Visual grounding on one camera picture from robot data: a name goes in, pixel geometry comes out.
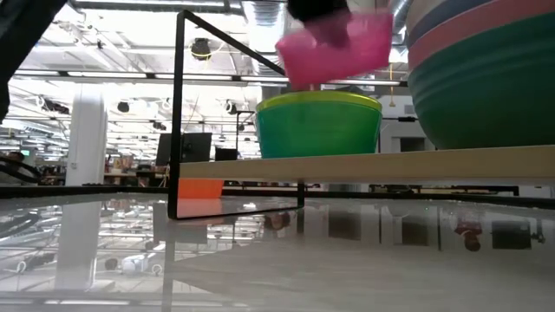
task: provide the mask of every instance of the white column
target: white column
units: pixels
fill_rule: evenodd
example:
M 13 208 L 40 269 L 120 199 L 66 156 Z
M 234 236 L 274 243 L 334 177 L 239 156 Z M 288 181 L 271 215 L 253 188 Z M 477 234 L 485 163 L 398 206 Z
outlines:
M 80 85 L 75 91 L 66 185 L 102 183 L 108 114 L 101 87 Z M 86 290 L 93 285 L 100 212 L 101 202 L 63 207 L 56 289 Z
M 108 113 L 101 88 L 82 84 L 75 91 L 66 185 L 103 182 Z
M 93 286 L 100 217 L 101 202 L 63 206 L 56 289 L 83 291 Z

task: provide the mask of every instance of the ceiling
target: ceiling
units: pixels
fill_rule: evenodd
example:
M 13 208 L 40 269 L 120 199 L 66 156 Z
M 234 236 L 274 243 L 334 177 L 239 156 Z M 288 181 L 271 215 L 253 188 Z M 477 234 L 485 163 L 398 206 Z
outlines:
M 253 44 L 252 27 L 240 14 L 205 13 L 210 5 L 218 8 L 220 1 L 162 1 L 143 0 L 75 0 L 56 16 L 39 43 L 33 48 L 20 69 L 64 72 L 125 72 L 172 73 L 176 13 L 165 9 L 164 3 L 186 3 L 187 8 L 198 5 L 197 15 L 245 45 Z M 157 11 L 129 9 L 134 3 L 157 3 Z M 353 10 L 366 10 L 379 3 L 352 0 Z M 242 3 L 232 1 L 232 10 Z M 90 7 L 111 10 L 90 9 Z M 284 27 L 298 28 L 283 12 Z M 221 42 L 205 30 L 186 22 L 186 57 L 184 72 L 203 75 L 256 75 L 258 65 L 251 58 Z M 267 40 L 273 46 L 281 36 L 258 36 L 256 42 Z M 208 61 L 199 61 L 191 54 L 195 38 L 207 38 L 211 49 Z M 390 68 L 375 72 L 376 79 L 404 80 L 407 74 L 406 49 L 396 47 L 390 56 Z M 0 132 L 0 149 L 7 151 L 37 148 L 45 159 L 60 159 L 67 154 L 70 115 L 52 111 L 45 103 L 51 101 L 72 110 L 76 83 L 79 77 L 50 79 L 40 75 L 29 79 L 16 75 L 10 81 L 11 105 Z M 170 129 L 173 87 L 169 80 L 160 81 L 120 79 L 104 83 L 104 97 L 108 105 L 108 148 L 118 154 L 132 154 L 137 159 L 153 159 L 161 131 L 153 128 L 151 120 L 158 120 Z M 186 132 L 212 132 L 216 146 L 235 147 L 236 116 L 224 110 L 226 103 L 234 103 L 240 110 L 254 110 L 263 99 L 262 88 L 280 88 L 279 84 L 257 82 L 204 83 L 188 81 L 184 86 L 183 127 Z M 374 95 L 388 94 L 390 88 L 376 87 Z M 121 113 L 117 104 L 126 101 L 129 113 Z M 56 121 L 40 120 L 58 117 Z M 238 148 L 245 158 L 259 157 L 252 116 L 242 114 L 245 130 L 239 137 Z

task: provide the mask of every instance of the green bowl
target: green bowl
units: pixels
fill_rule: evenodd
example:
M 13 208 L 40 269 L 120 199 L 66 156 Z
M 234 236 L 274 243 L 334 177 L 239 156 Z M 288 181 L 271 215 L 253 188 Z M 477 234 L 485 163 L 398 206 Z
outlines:
M 490 29 L 443 49 L 408 85 L 438 148 L 555 144 L 555 13 Z
M 373 153 L 382 105 L 338 91 L 283 94 L 257 106 L 264 159 Z

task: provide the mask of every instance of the stacked bowls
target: stacked bowls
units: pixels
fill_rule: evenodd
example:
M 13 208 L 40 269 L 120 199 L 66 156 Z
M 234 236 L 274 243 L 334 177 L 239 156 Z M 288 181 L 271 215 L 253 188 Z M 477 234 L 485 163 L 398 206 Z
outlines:
M 555 1 L 426 3 L 408 13 L 408 85 L 429 139 L 441 149 L 555 144 Z
M 264 159 L 375 151 L 382 105 L 339 91 L 296 92 L 257 105 L 257 130 Z

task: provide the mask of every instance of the orange object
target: orange object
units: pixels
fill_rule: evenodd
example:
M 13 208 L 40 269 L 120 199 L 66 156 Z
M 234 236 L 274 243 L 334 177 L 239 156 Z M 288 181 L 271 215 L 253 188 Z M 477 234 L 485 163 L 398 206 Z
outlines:
M 177 201 L 178 218 L 219 216 L 222 214 L 222 200 L 213 198 L 182 198 Z M 223 224 L 224 219 L 188 221 L 185 225 Z
M 224 180 L 180 179 L 178 198 L 220 198 Z

